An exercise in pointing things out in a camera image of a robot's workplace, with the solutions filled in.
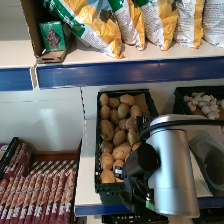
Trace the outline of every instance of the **cable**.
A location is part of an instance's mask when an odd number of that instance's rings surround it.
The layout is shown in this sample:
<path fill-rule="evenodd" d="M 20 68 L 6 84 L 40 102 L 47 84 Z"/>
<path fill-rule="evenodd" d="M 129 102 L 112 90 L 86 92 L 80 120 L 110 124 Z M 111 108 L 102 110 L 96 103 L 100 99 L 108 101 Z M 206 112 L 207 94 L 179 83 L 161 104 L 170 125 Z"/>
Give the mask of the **cable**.
<path fill-rule="evenodd" d="M 224 126 L 224 121 L 214 121 L 214 120 L 205 120 L 205 119 L 167 121 L 167 122 L 149 126 L 140 134 L 140 139 L 147 140 L 150 137 L 150 132 L 159 128 L 166 128 L 171 126 L 186 126 L 186 125 Z"/>

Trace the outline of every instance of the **potato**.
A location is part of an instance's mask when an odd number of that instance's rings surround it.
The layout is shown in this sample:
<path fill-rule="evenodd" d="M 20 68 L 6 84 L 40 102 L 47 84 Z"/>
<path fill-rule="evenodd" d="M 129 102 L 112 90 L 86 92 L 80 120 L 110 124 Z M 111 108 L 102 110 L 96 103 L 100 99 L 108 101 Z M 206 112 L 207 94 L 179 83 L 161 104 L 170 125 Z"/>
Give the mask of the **potato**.
<path fill-rule="evenodd" d="M 120 127 L 119 126 L 117 126 L 115 129 L 114 129 L 114 134 L 116 134 L 118 131 L 120 131 L 121 129 L 120 129 Z"/>
<path fill-rule="evenodd" d="M 122 119 L 122 120 L 119 121 L 119 128 L 121 130 L 127 131 L 126 121 L 127 121 L 127 119 Z"/>
<path fill-rule="evenodd" d="M 123 104 L 121 103 L 120 106 L 118 107 L 118 118 L 124 119 L 127 117 L 129 113 L 129 107 L 127 106 L 127 104 Z"/>
<path fill-rule="evenodd" d="M 108 96 L 107 94 L 103 93 L 101 96 L 100 96 L 100 106 L 103 107 L 104 105 L 108 105 Z"/>
<path fill-rule="evenodd" d="M 117 177 L 115 177 L 115 181 L 116 181 L 117 183 L 122 183 L 122 182 L 124 182 L 123 180 L 120 180 L 120 179 L 117 178 Z"/>
<path fill-rule="evenodd" d="M 104 170 L 100 175 L 100 181 L 102 184 L 115 183 L 115 177 L 111 170 Z"/>
<path fill-rule="evenodd" d="M 114 162 L 114 164 L 113 164 L 113 171 L 114 171 L 114 169 L 115 169 L 115 166 L 120 166 L 120 167 L 122 167 L 123 164 L 124 164 L 124 162 L 123 162 L 122 160 L 120 160 L 120 159 L 116 160 L 116 161 Z"/>
<path fill-rule="evenodd" d="M 110 120 L 116 125 L 119 125 L 119 118 L 118 118 L 118 113 L 117 110 L 113 109 L 110 111 Z"/>
<path fill-rule="evenodd" d="M 137 139 L 139 139 L 138 134 L 135 132 L 135 130 L 130 129 L 128 132 L 128 142 L 130 143 L 130 145 L 132 145 L 133 142 Z"/>
<path fill-rule="evenodd" d="M 135 143 L 132 147 L 132 151 L 134 152 L 140 145 L 141 145 L 141 142 Z"/>
<path fill-rule="evenodd" d="M 117 98 L 109 98 L 108 99 L 108 106 L 110 109 L 117 109 L 120 105 L 120 101 Z"/>
<path fill-rule="evenodd" d="M 135 104 L 135 98 L 128 94 L 121 96 L 120 101 L 121 101 L 121 103 L 127 104 L 129 107 L 131 107 Z"/>
<path fill-rule="evenodd" d="M 101 120 L 100 121 L 100 132 L 101 132 L 101 137 L 104 140 L 112 140 L 114 137 L 114 130 L 113 126 L 108 120 Z"/>
<path fill-rule="evenodd" d="M 114 145 L 111 142 L 103 140 L 100 145 L 101 152 L 109 152 L 112 153 L 114 149 Z"/>
<path fill-rule="evenodd" d="M 108 153 L 104 152 L 101 155 L 101 167 L 103 170 L 111 170 L 114 164 L 113 156 Z"/>
<path fill-rule="evenodd" d="M 141 116 L 140 108 L 137 105 L 131 107 L 130 116 L 131 117 Z"/>
<path fill-rule="evenodd" d="M 101 120 L 108 120 L 110 117 L 110 108 L 107 105 L 104 105 L 100 110 Z"/>
<path fill-rule="evenodd" d="M 122 143 L 126 142 L 126 133 L 121 130 L 121 131 L 118 131 L 115 135 L 114 135 L 114 138 L 113 138 L 113 144 L 115 147 L 121 145 Z"/>
<path fill-rule="evenodd" d="M 130 144 L 128 142 L 125 142 L 114 149 L 112 155 L 114 157 L 114 160 L 122 160 L 124 161 L 126 156 L 130 152 Z"/>
<path fill-rule="evenodd" d="M 135 117 L 130 117 L 127 121 L 126 121 L 126 128 L 129 131 L 130 129 L 135 130 Z"/>

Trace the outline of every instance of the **black plastic crate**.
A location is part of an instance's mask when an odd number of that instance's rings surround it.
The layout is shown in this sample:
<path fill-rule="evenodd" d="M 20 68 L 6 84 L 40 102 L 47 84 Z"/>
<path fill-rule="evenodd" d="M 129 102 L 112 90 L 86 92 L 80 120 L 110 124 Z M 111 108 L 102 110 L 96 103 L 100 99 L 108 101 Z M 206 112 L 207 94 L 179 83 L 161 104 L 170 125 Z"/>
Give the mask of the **black plastic crate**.
<path fill-rule="evenodd" d="M 101 184 L 100 183 L 100 174 L 102 172 L 100 165 L 100 144 L 102 142 L 102 138 L 100 137 L 100 105 L 99 98 L 100 96 L 106 93 L 108 97 L 116 98 L 120 97 L 124 94 L 129 94 L 132 96 L 137 96 L 140 94 L 145 94 L 145 101 L 148 107 L 148 111 L 151 116 L 157 117 L 159 116 L 157 109 L 154 105 L 154 101 L 151 98 L 148 89 L 139 89 L 139 90 L 123 90 L 123 91 L 112 91 L 112 92 L 99 92 L 97 96 L 97 124 L 96 124 L 96 152 L 95 152 L 95 191 L 100 194 L 101 200 L 104 204 L 117 204 L 122 203 L 121 199 L 118 195 L 118 191 L 125 190 L 124 183 L 109 183 L 109 184 Z"/>
<path fill-rule="evenodd" d="M 118 214 L 118 215 L 103 215 L 102 216 L 102 223 L 107 224 L 127 224 L 127 223 L 151 223 L 151 224 L 165 224 L 169 223 L 168 218 L 159 214 L 150 213 L 147 215 L 140 215 L 140 214 Z"/>
<path fill-rule="evenodd" d="M 176 88 L 174 113 L 175 114 L 186 114 L 186 115 L 203 115 L 201 110 L 197 107 L 195 112 L 192 112 L 184 101 L 184 96 L 192 96 L 193 92 L 204 92 L 205 95 L 213 95 L 217 100 L 224 99 L 224 87 L 223 86 L 195 86 L 195 87 L 178 87 Z"/>

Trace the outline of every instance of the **black tray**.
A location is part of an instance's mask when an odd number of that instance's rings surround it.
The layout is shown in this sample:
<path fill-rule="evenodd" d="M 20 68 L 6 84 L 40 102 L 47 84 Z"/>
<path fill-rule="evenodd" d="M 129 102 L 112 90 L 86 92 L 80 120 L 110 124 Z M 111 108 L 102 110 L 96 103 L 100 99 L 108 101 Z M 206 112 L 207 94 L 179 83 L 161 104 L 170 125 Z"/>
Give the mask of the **black tray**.
<path fill-rule="evenodd" d="M 218 100 L 224 99 L 224 87 L 223 86 L 195 86 L 195 87 L 178 87 L 176 88 L 174 113 L 186 114 L 186 115 L 203 115 L 202 113 L 195 113 L 190 110 L 187 103 L 184 101 L 184 96 L 191 96 L 193 92 L 205 92 L 206 95 L 213 95 Z"/>
<path fill-rule="evenodd" d="M 118 191 L 125 190 L 124 183 L 111 183 L 111 184 L 101 184 L 100 183 L 100 174 L 102 172 L 101 165 L 100 165 L 100 144 L 102 142 L 102 138 L 100 137 L 100 105 L 99 105 L 99 98 L 100 96 L 106 93 L 108 97 L 120 97 L 124 94 L 129 94 L 132 96 L 137 96 L 140 94 L 145 94 L 145 100 L 148 107 L 148 111 L 151 116 L 158 117 L 159 114 L 157 109 L 154 105 L 154 101 L 151 98 L 148 89 L 139 89 L 139 90 L 123 90 L 123 91 L 112 91 L 112 92 L 99 92 L 97 96 L 97 124 L 96 124 L 96 152 L 95 152 L 95 191 L 96 193 L 100 194 L 101 200 L 104 204 L 117 204 L 122 203 L 120 197 L 118 195 Z"/>
<path fill-rule="evenodd" d="M 127 224 L 127 223 L 151 223 L 151 224 L 165 224 L 169 223 L 168 218 L 159 214 L 150 213 L 148 215 L 139 215 L 135 213 L 131 214 L 119 214 L 119 215 L 103 215 L 102 223 L 107 224 Z"/>
<path fill-rule="evenodd" d="M 17 137 L 14 137 L 12 141 L 10 142 L 6 152 L 4 153 L 2 159 L 0 160 L 0 179 L 2 179 L 2 176 L 4 174 L 5 167 L 9 164 L 12 156 L 14 155 L 16 148 L 19 144 L 19 139 Z"/>

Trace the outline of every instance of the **blue shelf edge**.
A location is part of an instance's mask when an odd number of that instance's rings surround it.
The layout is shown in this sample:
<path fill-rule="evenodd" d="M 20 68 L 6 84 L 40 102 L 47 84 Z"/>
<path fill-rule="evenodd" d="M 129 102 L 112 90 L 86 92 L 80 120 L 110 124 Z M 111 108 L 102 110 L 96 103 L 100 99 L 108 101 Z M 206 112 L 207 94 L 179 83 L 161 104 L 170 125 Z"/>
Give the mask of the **blue shelf edge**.
<path fill-rule="evenodd" d="M 0 91 L 33 90 L 29 68 L 0 69 Z"/>
<path fill-rule="evenodd" d="M 40 88 L 224 78 L 224 56 L 37 67 Z"/>
<path fill-rule="evenodd" d="M 202 197 L 198 198 L 199 208 L 220 208 L 224 207 L 223 197 Z M 88 215 L 111 215 L 131 213 L 123 204 L 117 205 L 86 205 L 75 206 L 77 217 Z"/>

